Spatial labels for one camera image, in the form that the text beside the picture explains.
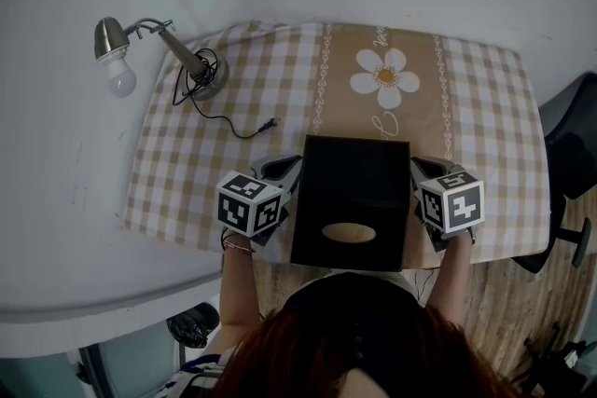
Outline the black mesh office chair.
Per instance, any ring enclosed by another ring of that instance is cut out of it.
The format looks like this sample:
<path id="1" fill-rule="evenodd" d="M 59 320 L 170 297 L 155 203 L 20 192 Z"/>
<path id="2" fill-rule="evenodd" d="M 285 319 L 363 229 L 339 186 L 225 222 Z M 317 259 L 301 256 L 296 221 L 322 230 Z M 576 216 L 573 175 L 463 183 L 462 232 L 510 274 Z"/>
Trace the black mesh office chair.
<path id="1" fill-rule="evenodd" d="M 550 222 L 548 246 L 514 261 L 536 274 L 546 264 L 557 240 L 576 246 L 572 265 L 585 257 L 592 229 L 586 217 L 580 230 L 562 226 L 569 199 L 578 199 L 597 186 L 597 73 L 580 75 L 539 108 L 548 159 Z"/>

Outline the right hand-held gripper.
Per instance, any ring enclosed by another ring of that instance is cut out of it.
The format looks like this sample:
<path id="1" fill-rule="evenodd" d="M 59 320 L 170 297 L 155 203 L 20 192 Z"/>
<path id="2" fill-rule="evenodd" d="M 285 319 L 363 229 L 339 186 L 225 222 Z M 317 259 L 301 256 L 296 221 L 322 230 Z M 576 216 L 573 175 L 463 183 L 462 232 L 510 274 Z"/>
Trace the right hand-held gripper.
<path id="1" fill-rule="evenodd" d="M 410 173 L 415 216 L 422 223 L 436 253 L 449 240 L 469 236 L 476 242 L 478 226 L 485 220 L 484 182 L 445 158 L 412 157 Z"/>

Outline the black tissue box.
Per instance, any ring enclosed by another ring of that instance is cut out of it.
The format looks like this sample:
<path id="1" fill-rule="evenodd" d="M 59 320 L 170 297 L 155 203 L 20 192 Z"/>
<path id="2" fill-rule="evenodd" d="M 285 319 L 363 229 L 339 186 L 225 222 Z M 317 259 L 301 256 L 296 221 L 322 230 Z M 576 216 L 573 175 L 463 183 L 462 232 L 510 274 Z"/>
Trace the black tissue box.
<path id="1" fill-rule="evenodd" d="M 304 145 L 290 260 L 321 268 L 398 272 L 410 216 L 410 145 L 310 135 Z M 340 242 L 328 226 L 368 227 Z"/>

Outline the person's right forearm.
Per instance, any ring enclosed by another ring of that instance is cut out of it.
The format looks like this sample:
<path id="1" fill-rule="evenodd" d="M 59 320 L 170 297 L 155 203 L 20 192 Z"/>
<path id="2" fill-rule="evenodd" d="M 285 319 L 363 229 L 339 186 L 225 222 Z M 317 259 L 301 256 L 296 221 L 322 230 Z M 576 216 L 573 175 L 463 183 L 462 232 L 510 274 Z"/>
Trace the person's right forearm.
<path id="1" fill-rule="evenodd" d="M 469 236 L 449 240 L 439 273 L 425 307 L 437 310 L 447 321 L 462 324 L 465 292 L 473 242 Z"/>

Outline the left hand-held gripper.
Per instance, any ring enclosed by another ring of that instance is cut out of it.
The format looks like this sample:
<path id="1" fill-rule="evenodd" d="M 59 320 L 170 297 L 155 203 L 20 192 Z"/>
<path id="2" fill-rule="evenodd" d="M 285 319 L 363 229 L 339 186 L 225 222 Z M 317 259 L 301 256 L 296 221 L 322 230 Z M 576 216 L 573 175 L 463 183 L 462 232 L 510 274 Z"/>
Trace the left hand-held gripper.
<path id="1" fill-rule="evenodd" d="M 231 171 L 217 184 L 216 219 L 256 244 L 267 244 L 287 217 L 285 205 L 299 184 L 302 156 L 269 156 L 250 169 L 256 178 Z"/>

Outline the person's dark top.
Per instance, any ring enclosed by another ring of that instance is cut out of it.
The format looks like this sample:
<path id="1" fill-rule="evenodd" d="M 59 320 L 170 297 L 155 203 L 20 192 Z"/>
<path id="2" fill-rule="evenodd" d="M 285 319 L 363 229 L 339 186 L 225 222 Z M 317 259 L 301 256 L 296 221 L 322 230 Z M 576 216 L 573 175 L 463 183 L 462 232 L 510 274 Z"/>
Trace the person's dark top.
<path id="1" fill-rule="evenodd" d="M 285 302 L 284 309 L 346 313 L 354 317 L 411 313 L 419 304 L 399 284 L 376 276 L 342 272 L 303 285 Z"/>

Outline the dark window frame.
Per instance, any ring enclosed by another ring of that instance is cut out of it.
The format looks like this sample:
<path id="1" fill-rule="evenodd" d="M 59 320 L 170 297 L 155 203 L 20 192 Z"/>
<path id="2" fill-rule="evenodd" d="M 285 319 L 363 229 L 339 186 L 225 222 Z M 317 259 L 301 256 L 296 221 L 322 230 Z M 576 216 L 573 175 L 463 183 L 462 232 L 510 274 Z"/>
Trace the dark window frame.
<path id="1" fill-rule="evenodd" d="M 153 398 L 185 362 L 169 337 L 121 337 L 78 350 L 77 377 L 93 398 Z"/>

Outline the metal desk lamp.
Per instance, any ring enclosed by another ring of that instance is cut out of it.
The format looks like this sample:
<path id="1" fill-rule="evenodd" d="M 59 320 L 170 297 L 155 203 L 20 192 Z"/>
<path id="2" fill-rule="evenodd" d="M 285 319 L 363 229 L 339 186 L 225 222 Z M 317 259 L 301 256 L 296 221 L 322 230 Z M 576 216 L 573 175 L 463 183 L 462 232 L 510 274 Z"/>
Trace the metal desk lamp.
<path id="1" fill-rule="evenodd" d="M 94 56 L 107 68 L 109 88 L 113 95 L 127 97 L 136 87 L 136 75 L 125 57 L 130 36 L 135 34 L 142 38 L 143 32 L 157 35 L 179 60 L 182 72 L 190 80 L 183 98 L 211 100 L 226 85 L 229 75 L 226 61 L 209 48 L 192 52 L 174 36 L 174 23 L 171 20 L 159 21 L 145 17 L 124 27 L 115 18 L 106 17 L 94 29 Z"/>

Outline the person's left forearm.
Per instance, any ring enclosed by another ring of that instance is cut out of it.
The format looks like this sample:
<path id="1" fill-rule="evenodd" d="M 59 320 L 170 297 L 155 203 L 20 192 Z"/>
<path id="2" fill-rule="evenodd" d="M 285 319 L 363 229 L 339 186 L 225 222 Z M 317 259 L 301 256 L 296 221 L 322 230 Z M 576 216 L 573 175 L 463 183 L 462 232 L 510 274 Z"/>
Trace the person's left forearm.
<path id="1" fill-rule="evenodd" d="M 224 238 L 224 246 L 220 335 L 231 347 L 257 328 L 260 314 L 250 240 L 232 234 Z"/>

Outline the checked daisy tablecloth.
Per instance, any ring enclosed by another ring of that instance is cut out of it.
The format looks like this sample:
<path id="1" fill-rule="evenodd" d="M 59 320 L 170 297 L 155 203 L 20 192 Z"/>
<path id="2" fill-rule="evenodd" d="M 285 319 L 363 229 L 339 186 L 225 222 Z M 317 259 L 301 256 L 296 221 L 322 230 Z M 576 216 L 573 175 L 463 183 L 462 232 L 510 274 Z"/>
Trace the checked daisy tablecloth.
<path id="1" fill-rule="evenodd" d="M 387 27 L 253 21 L 193 44 L 228 64 L 208 102 L 182 100 L 173 55 L 146 110 L 123 215 L 134 233 L 215 251 L 215 187 L 258 159 L 298 154 L 309 134 L 404 141 L 485 184 L 472 261 L 548 246 L 543 130 L 520 55 Z"/>

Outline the black chair base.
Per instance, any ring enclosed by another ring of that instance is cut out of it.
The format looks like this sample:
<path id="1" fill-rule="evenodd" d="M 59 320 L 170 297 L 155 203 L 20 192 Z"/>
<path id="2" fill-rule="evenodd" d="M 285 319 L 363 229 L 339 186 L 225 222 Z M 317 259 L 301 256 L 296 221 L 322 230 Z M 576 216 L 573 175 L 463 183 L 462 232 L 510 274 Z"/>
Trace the black chair base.
<path id="1" fill-rule="evenodd" d="M 543 398 L 597 398 L 597 372 L 586 374 L 577 370 L 581 358 L 597 350 L 597 341 L 568 341 L 560 350 L 554 346 L 562 330 L 558 322 L 545 349 L 539 353 L 527 337 L 523 345 L 531 356 L 531 365 L 511 379 L 521 393 L 531 396 L 537 386 Z"/>

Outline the blue striped white fabric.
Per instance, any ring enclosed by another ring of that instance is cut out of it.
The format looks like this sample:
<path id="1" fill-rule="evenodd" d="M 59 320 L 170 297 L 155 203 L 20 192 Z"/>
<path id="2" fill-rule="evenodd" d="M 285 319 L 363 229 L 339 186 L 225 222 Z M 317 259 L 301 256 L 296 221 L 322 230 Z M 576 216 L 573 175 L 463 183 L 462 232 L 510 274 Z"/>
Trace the blue striped white fabric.
<path id="1" fill-rule="evenodd" d="M 206 354 L 174 373 L 154 398 L 207 398 L 223 375 L 230 354 Z"/>

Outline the black cap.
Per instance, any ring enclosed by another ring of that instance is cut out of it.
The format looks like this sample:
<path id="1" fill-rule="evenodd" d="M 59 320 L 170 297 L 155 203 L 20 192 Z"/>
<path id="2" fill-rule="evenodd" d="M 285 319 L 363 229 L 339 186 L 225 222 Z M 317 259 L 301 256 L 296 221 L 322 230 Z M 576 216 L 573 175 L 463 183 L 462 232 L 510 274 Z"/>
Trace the black cap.
<path id="1" fill-rule="evenodd" d="M 190 349 L 205 348 L 208 336 L 219 323 L 220 317 L 217 309 L 207 302 L 202 302 L 166 320 L 173 338 Z"/>

